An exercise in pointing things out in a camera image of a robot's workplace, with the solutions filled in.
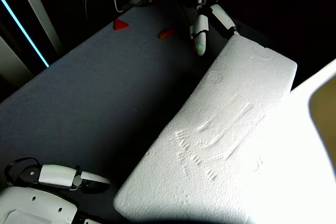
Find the red triangle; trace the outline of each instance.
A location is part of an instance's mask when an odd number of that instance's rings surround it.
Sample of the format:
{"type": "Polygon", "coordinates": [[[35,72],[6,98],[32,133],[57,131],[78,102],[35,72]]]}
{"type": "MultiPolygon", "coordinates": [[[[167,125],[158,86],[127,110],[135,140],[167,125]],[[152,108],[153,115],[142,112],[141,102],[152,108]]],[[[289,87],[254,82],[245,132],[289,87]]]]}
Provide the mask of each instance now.
{"type": "Polygon", "coordinates": [[[124,29],[126,27],[128,27],[129,24],[125,23],[124,21],[120,20],[120,19],[115,19],[114,23],[113,23],[113,29],[114,30],[120,30],[120,29],[124,29]]]}

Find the gray table surface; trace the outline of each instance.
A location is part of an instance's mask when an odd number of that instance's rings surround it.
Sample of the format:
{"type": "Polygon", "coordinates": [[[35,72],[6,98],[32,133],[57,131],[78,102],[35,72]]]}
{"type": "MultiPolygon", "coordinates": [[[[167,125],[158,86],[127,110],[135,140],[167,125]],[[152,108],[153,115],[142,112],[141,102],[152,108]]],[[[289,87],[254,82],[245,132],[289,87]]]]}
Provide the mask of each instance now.
{"type": "Polygon", "coordinates": [[[112,205],[121,185],[113,171],[137,151],[137,145],[121,146],[131,136],[141,146],[135,131],[152,114],[160,117],[162,100],[195,61],[179,36],[157,38],[171,23],[155,7],[133,8],[120,18],[129,28],[114,31],[109,24],[0,104],[0,171],[32,156],[105,176],[112,185],[103,194],[64,194],[80,210],[109,220],[121,218],[112,205]]]}

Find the blue light strip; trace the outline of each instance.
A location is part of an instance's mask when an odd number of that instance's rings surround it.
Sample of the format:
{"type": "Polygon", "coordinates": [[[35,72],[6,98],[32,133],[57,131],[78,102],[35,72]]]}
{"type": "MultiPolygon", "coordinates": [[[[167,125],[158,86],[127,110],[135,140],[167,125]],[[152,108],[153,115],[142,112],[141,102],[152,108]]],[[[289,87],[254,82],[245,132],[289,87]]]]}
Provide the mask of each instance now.
{"type": "Polygon", "coordinates": [[[30,38],[30,36],[28,35],[28,33],[26,32],[26,30],[23,28],[23,26],[21,25],[20,21],[17,19],[17,17],[15,16],[15,14],[13,13],[12,9],[10,8],[10,6],[7,4],[7,2],[5,0],[1,0],[2,3],[5,5],[6,9],[8,10],[8,12],[10,13],[10,15],[12,16],[13,20],[16,22],[16,24],[19,26],[19,28],[21,29],[21,31],[23,32],[23,34],[26,36],[26,38],[28,39],[29,43],[32,45],[32,47],[34,48],[34,50],[36,51],[36,53],[40,56],[41,60],[43,61],[43,63],[46,65],[47,68],[49,68],[49,64],[46,62],[46,60],[43,58],[42,54],[40,53],[40,51],[37,49],[37,47],[35,46],[34,42],[32,41],[32,39],[30,38]]]}

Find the black cable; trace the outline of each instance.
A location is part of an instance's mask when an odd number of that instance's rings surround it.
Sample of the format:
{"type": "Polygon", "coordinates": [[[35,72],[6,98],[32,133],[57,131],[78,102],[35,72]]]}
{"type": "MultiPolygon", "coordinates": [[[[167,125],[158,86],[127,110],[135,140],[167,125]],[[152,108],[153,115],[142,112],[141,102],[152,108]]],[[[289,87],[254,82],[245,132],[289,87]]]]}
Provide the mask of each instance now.
{"type": "Polygon", "coordinates": [[[4,173],[5,173],[5,176],[6,176],[6,179],[7,179],[7,186],[10,187],[10,186],[14,186],[14,180],[13,178],[9,175],[9,171],[13,168],[13,166],[17,165],[18,163],[22,162],[22,161],[25,161],[25,160],[29,160],[29,159],[33,159],[35,160],[36,164],[39,166],[39,167],[42,167],[41,164],[39,163],[39,161],[34,158],[34,157],[23,157],[23,158],[19,158],[17,160],[14,160],[13,162],[11,162],[9,165],[6,166],[5,170],[4,170],[4,173]]]}

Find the orange object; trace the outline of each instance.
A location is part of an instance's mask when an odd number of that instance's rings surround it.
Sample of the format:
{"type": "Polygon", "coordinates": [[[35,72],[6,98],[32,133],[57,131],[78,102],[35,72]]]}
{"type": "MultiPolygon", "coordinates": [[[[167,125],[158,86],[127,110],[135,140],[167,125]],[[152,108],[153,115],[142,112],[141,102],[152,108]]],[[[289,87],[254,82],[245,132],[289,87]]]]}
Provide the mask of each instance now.
{"type": "Polygon", "coordinates": [[[176,29],[167,28],[167,29],[164,29],[162,32],[160,32],[160,34],[158,35],[158,38],[165,39],[165,38],[169,38],[173,36],[174,34],[176,34],[176,29]]]}
{"type": "Polygon", "coordinates": [[[127,28],[129,26],[129,24],[127,24],[126,22],[120,20],[120,19],[115,19],[114,23],[113,23],[113,29],[114,30],[120,30],[120,29],[124,29],[127,28]]]}

